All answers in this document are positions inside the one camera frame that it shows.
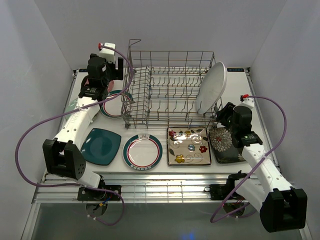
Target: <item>white enclosure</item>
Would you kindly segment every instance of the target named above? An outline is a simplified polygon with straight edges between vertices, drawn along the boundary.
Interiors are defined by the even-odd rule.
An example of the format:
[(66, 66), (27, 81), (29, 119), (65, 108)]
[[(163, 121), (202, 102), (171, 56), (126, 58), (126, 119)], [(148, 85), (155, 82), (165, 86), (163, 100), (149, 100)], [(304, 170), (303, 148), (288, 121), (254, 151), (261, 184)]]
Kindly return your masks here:
[[(1, 239), (21, 238), (35, 192), (15, 166), (20, 136), (63, 112), (72, 70), (86, 68), (99, 42), (126, 54), (134, 38), (144, 50), (214, 51), (226, 67), (250, 67), (256, 95), (287, 114), (275, 154), (283, 175), (307, 193), (307, 223), (320, 239), (319, 0), (0, 0), (0, 31)], [(259, 104), (275, 144), (282, 117)], [(21, 146), (22, 170), (33, 181), (45, 172), (42, 143), (58, 127), (59, 120), (38, 127)]]

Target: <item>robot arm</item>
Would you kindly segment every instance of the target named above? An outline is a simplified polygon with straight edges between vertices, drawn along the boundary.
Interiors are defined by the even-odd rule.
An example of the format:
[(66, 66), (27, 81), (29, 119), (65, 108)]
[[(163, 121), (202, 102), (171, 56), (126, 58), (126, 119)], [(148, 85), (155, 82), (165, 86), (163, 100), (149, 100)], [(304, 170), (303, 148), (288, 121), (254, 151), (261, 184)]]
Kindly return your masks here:
[[(259, 136), (251, 130), (254, 100), (241, 96), (237, 106), (228, 103), (217, 113), (217, 120), (231, 131), (232, 143), (242, 157), (254, 168), (266, 151)], [(240, 183), (246, 174), (229, 176), (227, 192)], [(268, 232), (300, 229), (306, 224), (307, 195), (295, 189), (278, 171), (273, 161), (266, 157), (256, 169), (263, 190), (249, 178), (236, 193), (243, 196), (259, 212), (261, 222)]]
[[(113, 43), (105, 46), (115, 48)], [(106, 99), (108, 85), (112, 80), (123, 79), (123, 58), (118, 58), (116, 69), (115, 53), (102, 48), (98, 55), (92, 53), (88, 61), (88, 76), (81, 83), (75, 108), (97, 103)], [(62, 130), (53, 140), (46, 139), (42, 145), (47, 171), (51, 174), (70, 178), (82, 185), (98, 188), (104, 184), (101, 176), (86, 168), (86, 160), (80, 152), (84, 133), (100, 106), (95, 105), (73, 113)]]

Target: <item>plate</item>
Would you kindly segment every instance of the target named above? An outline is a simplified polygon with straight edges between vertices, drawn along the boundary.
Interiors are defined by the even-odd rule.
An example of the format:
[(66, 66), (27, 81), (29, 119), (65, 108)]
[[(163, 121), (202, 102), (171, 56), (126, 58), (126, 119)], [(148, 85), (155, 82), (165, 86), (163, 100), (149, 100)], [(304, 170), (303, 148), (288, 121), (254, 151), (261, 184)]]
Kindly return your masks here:
[(123, 147), (125, 163), (138, 171), (154, 168), (161, 160), (162, 146), (159, 140), (150, 134), (138, 134), (131, 137)]
[(227, 70), (222, 62), (218, 62), (203, 78), (199, 95), (196, 97), (196, 109), (199, 114), (206, 113), (220, 99), (226, 89)]
[(115, 132), (93, 128), (81, 147), (81, 154), (92, 164), (107, 166), (115, 158), (121, 143), (121, 136)]
[(205, 166), (211, 164), (205, 127), (168, 127), (169, 166)]
[(219, 164), (246, 162), (232, 143), (231, 132), (225, 127), (209, 130), (211, 149)]
[[(78, 101), (78, 98), (72, 100), (72, 101), (69, 103), (69, 105), (65, 108), (64, 112), (66, 113), (66, 112), (70, 112), (70, 111), (74, 110), (74, 109), (76, 108), (77, 101)], [(64, 116), (65, 120), (68, 121), (68, 119), (70, 118), (71, 115), (72, 115), (72, 114), (65, 115), (65, 116)]]
[[(114, 90), (109, 92), (107, 99), (113, 98), (115, 95), (117, 95), (120, 92), (121, 90)], [(125, 92), (124, 96), (127, 98), (128, 101), (133, 101), (133, 98), (130, 95), (130, 93)], [(121, 108), (122, 108), (121, 98), (122, 98), (121, 96), (118, 96), (117, 98), (111, 101), (105, 102), (100, 108), (100, 111), (102, 112), (102, 114), (111, 119), (121, 118), (122, 117), (121, 116)]]

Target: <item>white plate with red rim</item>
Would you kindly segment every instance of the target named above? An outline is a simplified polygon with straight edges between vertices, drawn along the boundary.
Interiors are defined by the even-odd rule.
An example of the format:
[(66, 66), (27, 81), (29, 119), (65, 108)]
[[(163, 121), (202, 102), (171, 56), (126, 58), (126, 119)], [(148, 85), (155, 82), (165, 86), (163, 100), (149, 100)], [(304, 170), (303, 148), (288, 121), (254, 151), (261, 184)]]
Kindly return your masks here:
[(123, 147), (123, 159), (132, 169), (146, 171), (154, 168), (163, 153), (160, 141), (153, 135), (143, 133), (132, 136)]

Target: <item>metal dish rack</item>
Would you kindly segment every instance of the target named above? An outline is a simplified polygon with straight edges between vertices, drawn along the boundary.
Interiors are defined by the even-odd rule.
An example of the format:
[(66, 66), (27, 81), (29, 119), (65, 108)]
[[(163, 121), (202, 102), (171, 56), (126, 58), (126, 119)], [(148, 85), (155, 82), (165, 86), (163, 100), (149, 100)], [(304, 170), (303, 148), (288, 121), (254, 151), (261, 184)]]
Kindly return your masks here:
[[(214, 52), (133, 49), (140, 41), (131, 39), (128, 45), (127, 56), (135, 73), (121, 98), (125, 127), (216, 125), (216, 112), (223, 107), (221, 98), (204, 114), (196, 109), (201, 82), (216, 63)], [(123, 86), (129, 79), (126, 66)]]

